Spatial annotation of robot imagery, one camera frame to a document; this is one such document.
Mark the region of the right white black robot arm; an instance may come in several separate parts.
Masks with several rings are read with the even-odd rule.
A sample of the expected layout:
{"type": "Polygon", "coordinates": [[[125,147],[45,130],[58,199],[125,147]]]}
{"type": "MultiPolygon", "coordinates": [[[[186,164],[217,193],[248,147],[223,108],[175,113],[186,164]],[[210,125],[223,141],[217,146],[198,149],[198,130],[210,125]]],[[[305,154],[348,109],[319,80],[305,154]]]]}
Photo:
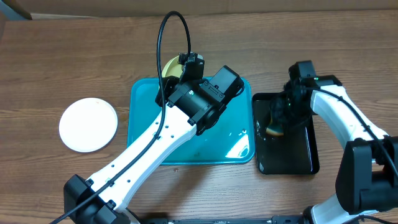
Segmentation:
{"type": "Polygon", "coordinates": [[[266,133],[283,136],[321,117],[343,148],[335,194],[307,207],[298,223],[357,223],[397,208],[397,138],[372,123],[334,75],[318,76],[309,60],[289,68],[270,105],[266,133]]]}

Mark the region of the white plate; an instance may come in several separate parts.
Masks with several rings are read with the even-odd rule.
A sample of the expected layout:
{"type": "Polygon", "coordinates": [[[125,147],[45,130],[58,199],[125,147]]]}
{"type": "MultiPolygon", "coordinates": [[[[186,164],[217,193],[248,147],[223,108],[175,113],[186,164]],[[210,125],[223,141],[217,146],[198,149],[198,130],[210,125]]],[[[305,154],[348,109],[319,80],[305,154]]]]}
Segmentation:
{"type": "Polygon", "coordinates": [[[89,153],[111,142],[118,128],[116,110],[100,98],[83,98],[62,114],[58,126],[60,138],[69,149],[89,153]]]}

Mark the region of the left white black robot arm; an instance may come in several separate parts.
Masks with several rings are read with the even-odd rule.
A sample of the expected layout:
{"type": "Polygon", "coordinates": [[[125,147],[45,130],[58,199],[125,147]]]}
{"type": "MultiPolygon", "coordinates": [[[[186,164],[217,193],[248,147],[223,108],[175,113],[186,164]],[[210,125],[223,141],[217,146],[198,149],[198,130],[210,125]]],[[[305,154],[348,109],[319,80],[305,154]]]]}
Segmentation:
{"type": "Polygon", "coordinates": [[[196,53],[180,54],[161,69],[152,124],[115,160],[88,179],[71,177],[64,186],[65,213],[55,223],[139,223],[129,209],[138,188],[176,148],[212,128],[227,104],[244,90],[241,77],[222,66],[210,79],[196,53]]]}

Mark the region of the green yellow scrub sponge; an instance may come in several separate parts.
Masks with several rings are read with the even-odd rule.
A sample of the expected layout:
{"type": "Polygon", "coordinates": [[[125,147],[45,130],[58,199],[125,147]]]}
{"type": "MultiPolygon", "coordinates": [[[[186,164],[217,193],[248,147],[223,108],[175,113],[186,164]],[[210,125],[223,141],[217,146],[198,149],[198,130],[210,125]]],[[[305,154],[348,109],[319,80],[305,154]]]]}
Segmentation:
{"type": "Polygon", "coordinates": [[[266,133],[271,136],[283,136],[283,125],[273,121],[273,119],[270,119],[270,122],[266,128],[266,133]]]}

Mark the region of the green rimmed plate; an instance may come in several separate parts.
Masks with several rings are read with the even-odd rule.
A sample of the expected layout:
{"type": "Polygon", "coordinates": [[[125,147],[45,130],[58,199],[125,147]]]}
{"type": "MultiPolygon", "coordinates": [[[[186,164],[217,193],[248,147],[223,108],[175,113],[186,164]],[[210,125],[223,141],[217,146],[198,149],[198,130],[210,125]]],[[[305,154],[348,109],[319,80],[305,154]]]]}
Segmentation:
{"type": "Polygon", "coordinates": [[[159,90],[173,90],[180,83],[182,74],[182,65],[178,64],[178,56],[170,59],[164,68],[161,67],[160,55],[157,56],[158,79],[162,83],[159,84],[159,90]]]}

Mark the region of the black water tray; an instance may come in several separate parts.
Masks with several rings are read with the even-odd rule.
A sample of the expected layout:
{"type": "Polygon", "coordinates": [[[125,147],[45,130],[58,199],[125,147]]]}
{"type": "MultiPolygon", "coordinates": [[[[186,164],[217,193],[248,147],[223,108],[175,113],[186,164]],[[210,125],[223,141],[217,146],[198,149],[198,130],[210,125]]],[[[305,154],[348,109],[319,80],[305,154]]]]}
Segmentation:
{"type": "Polygon", "coordinates": [[[257,168],[262,174],[310,175],[320,170],[317,143],[310,118],[303,126],[283,136],[266,133],[271,121],[269,105],[275,93],[252,97],[257,168]]]}

